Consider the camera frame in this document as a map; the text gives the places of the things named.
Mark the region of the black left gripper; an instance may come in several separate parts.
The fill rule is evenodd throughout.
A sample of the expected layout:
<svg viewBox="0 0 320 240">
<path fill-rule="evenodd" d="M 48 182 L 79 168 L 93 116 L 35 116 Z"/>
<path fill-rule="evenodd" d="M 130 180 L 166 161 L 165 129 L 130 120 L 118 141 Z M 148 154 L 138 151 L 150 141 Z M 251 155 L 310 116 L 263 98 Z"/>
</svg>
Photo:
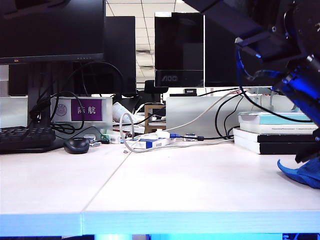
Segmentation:
<svg viewBox="0 0 320 240">
<path fill-rule="evenodd" d="M 320 156 L 320 129 L 314 130 L 312 136 L 315 143 L 309 144 L 297 152 L 295 156 L 297 163 L 304 163 Z"/>
</svg>

